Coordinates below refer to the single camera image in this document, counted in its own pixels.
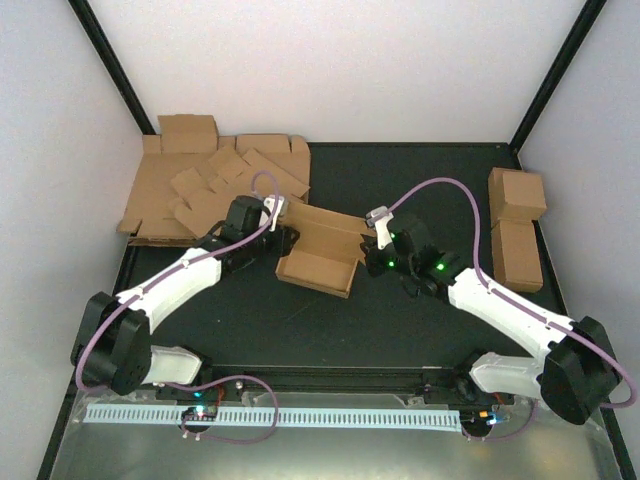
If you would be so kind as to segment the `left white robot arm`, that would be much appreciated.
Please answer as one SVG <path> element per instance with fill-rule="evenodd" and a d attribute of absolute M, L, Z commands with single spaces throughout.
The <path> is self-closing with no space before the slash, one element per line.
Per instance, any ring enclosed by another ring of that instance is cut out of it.
<path fill-rule="evenodd" d="M 168 267 L 116 295 L 93 295 L 71 352 L 77 387 L 124 396 L 146 384 L 177 384 L 193 399 L 207 397 L 215 376 L 202 357 L 185 347 L 157 346 L 152 336 L 192 297 L 291 235 L 279 224 L 287 207 L 282 196 L 238 196 L 225 219 Z"/>

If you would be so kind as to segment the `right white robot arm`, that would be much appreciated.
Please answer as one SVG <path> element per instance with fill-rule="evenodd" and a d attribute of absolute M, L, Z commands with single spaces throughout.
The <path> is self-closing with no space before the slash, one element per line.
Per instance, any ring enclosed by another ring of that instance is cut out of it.
<path fill-rule="evenodd" d="M 379 207 L 365 223 L 375 231 L 360 245 L 371 276 L 395 272 L 408 295 L 431 296 L 471 314 L 526 351 L 524 357 L 473 355 L 469 369 L 454 379 L 461 400 L 476 403 L 488 393 L 529 397 L 582 425 L 621 383 L 608 334 L 596 319 L 572 320 L 524 299 L 457 254 L 439 250 L 413 215 Z"/>

